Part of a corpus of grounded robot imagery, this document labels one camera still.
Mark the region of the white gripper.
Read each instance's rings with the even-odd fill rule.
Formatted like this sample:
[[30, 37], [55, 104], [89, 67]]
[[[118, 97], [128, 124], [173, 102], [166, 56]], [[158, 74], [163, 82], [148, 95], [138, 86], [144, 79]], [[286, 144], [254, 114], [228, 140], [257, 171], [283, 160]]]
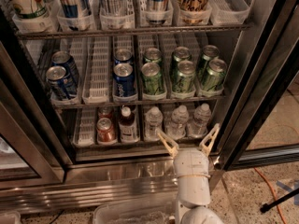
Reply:
[[199, 151], [196, 148], [183, 148], [180, 151], [178, 143], [161, 129], [157, 135], [169, 155], [174, 158], [175, 173], [178, 181], [178, 199], [188, 208], [210, 204], [208, 179], [208, 156], [220, 131], [216, 123], [210, 132], [200, 142]]

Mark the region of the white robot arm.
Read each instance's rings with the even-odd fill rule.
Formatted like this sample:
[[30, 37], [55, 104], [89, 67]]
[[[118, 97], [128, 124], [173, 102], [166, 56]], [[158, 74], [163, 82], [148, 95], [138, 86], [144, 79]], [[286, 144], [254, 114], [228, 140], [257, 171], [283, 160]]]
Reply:
[[219, 130], [220, 124], [216, 123], [199, 147], [190, 148], [180, 148], [166, 133], [157, 131], [158, 137], [173, 158], [178, 183], [175, 224], [223, 224], [208, 208], [211, 202], [208, 157]]

